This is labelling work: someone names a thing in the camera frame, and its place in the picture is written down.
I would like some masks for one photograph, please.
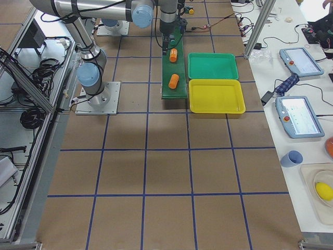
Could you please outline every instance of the orange cylinder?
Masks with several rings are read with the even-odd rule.
[[[173,74],[169,82],[169,88],[175,89],[177,87],[178,81],[179,81],[179,76],[177,74]]]
[[[176,48],[171,49],[171,51],[170,51],[170,58],[169,58],[170,62],[173,63],[173,62],[177,61],[177,54],[178,54],[178,51],[177,51]]]

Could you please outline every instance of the green conveyor belt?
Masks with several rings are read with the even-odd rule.
[[[182,37],[179,29],[174,32],[176,42]],[[170,49],[167,55],[162,56],[162,99],[186,99],[187,98],[187,84],[185,76],[185,61],[183,50],[183,39],[176,47],[177,49],[177,61],[170,62]],[[179,81],[177,88],[174,90],[169,88],[169,81],[172,74],[179,75]]]

